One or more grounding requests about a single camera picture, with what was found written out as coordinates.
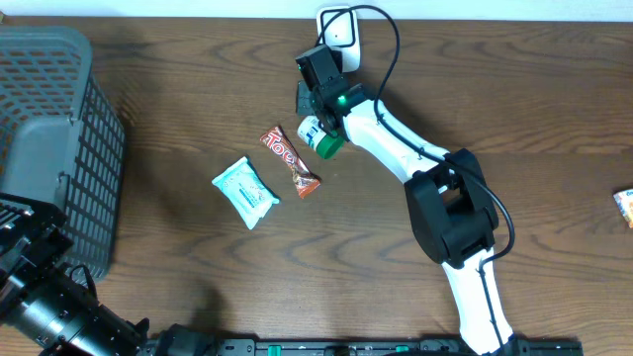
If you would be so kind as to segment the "green lidded white jar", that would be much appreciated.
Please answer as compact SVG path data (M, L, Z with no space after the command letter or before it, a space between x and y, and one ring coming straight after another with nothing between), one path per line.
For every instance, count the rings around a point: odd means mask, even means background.
M328 135L319 124L317 117L307 116L298 126L297 134L319 157L330 159L343 147L345 139Z

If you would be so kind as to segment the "red Topps candy bar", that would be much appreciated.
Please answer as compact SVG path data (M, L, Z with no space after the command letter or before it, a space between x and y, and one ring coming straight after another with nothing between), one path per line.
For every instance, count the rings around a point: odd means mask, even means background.
M269 129L260 137L260 141L289 167L294 185L301 199L304 199L320 185L320 180L300 157L281 127L276 126Z

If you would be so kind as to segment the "teal wet wipes packet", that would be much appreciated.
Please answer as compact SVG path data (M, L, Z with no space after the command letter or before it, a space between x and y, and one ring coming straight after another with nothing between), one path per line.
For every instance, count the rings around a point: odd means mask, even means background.
M235 207L248 229L254 229L280 200L263 184L246 156L212 180Z

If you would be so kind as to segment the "orange Kleenex tissue pack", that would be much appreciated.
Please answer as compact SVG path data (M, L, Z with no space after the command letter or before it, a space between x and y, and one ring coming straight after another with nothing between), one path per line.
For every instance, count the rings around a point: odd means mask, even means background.
M627 225L633 228L633 189L619 191L613 195L613 199Z

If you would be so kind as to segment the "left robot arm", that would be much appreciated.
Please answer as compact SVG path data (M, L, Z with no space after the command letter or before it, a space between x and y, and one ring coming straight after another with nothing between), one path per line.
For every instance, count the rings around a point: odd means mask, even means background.
M44 355L214 355L214 337L172 325L155 339L149 321L127 321L98 300L90 275L73 280L61 262L72 241L66 216L51 203L1 196L1 322Z

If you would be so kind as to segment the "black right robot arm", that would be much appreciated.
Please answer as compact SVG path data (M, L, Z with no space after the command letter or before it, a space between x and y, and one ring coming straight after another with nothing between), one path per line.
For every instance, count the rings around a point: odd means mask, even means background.
M513 336L494 274L494 232L509 214L488 187L476 156L450 152L399 121L376 95L351 84L339 54L320 44L297 56L308 105L325 133L366 150L405 190L411 230L444 270L460 335L479 355L504 352Z

